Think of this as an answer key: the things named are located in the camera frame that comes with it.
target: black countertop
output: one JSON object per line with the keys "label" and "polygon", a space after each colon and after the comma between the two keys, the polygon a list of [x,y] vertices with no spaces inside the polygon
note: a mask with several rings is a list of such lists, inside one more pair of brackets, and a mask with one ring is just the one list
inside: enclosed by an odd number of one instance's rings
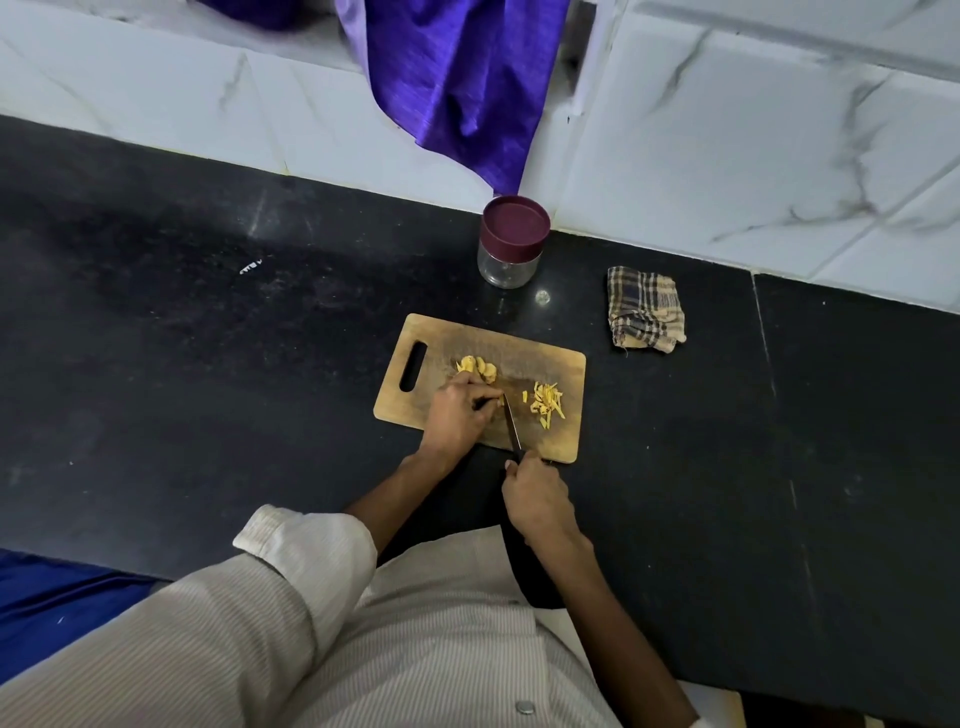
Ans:
{"label": "black countertop", "polygon": [[[960,724],[960,318],[562,233],[502,292],[476,235],[0,119],[0,547],[176,578],[263,502],[344,507],[419,440],[372,414],[418,312],[587,355],[564,478],[679,676]],[[612,346],[611,265],[677,281],[685,344]],[[392,552],[490,524],[503,459],[477,449]]]}

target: wall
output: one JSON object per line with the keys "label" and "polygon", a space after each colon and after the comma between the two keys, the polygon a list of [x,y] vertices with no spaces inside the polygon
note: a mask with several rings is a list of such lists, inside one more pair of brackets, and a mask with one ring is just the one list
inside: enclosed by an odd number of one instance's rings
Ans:
{"label": "wall", "polygon": [[[954,0],[600,0],[521,192],[555,226],[960,311]],[[479,211],[372,100],[334,20],[0,0],[0,113]]]}

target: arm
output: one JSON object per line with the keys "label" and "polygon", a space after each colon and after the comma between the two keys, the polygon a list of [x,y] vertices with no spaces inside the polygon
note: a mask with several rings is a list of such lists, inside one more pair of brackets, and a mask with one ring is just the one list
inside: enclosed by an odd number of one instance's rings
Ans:
{"label": "arm", "polygon": [[499,390],[456,376],[420,449],[344,514],[265,505],[197,571],[0,687],[4,726],[269,724],[333,644],[376,553],[476,443]]}
{"label": "arm", "polygon": [[383,552],[423,499],[476,445],[502,394],[473,372],[461,372],[437,390],[420,449],[347,509],[370,530],[378,552]]}
{"label": "arm", "polygon": [[503,497],[516,529],[564,599],[597,683],[627,725],[689,728],[697,714],[607,585],[580,532],[566,484],[535,454],[507,464]]}

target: white striped shirt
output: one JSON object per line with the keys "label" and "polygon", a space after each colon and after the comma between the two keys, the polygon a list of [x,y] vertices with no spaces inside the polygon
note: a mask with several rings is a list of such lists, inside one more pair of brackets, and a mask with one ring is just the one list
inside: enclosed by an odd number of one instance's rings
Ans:
{"label": "white striped shirt", "polygon": [[498,526],[376,569],[354,517],[263,506],[234,545],[247,553],[0,688],[0,722],[618,725],[565,610],[527,604]]}

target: rolled-up sleeve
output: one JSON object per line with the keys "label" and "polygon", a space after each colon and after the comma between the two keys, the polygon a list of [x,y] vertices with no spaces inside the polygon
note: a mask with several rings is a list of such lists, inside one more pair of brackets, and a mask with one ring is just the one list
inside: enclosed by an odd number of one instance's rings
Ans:
{"label": "rolled-up sleeve", "polygon": [[171,584],[0,687],[4,725],[269,723],[336,639],[376,549],[353,516],[273,506],[234,544],[248,553]]}

